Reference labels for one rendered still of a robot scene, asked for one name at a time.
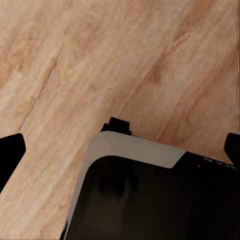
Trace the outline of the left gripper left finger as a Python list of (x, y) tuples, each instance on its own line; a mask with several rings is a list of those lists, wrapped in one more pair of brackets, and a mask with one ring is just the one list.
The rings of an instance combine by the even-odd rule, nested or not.
[(0, 193), (26, 153), (22, 133), (0, 138)]

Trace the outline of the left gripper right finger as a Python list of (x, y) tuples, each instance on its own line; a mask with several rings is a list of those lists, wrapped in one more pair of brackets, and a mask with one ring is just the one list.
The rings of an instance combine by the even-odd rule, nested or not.
[(240, 173), (240, 135), (229, 133), (227, 135), (224, 151)]

